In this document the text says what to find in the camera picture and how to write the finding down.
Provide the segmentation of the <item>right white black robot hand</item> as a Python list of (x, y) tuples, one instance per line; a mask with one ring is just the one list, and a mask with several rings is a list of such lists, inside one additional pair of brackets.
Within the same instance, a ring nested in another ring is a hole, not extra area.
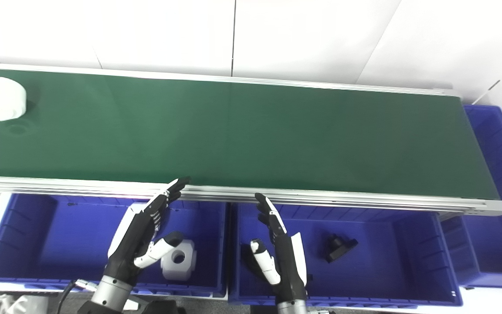
[(258, 220), (268, 228), (275, 249), (275, 254), (271, 255), (261, 239), (250, 241), (251, 256), (259, 274), (273, 289), (280, 311), (305, 308), (308, 278), (302, 235), (288, 233), (279, 211), (266, 195), (257, 192), (254, 197), (258, 201)]

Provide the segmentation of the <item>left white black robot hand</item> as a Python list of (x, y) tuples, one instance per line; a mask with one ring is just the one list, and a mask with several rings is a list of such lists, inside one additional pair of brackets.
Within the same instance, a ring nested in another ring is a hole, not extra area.
[(120, 223), (124, 232), (110, 246), (113, 252), (105, 266), (104, 279), (133, 287), (141, 270), (156, 263), (183, 242), (184, 234), (179, 231), (172, 231), (158, 240), (155, 237), (169, 218), (170, 204), (181, 197), (181, 191), (190, 181), (189, 176), (171, 181), (143, 208), (133, 211), (128, 223)]

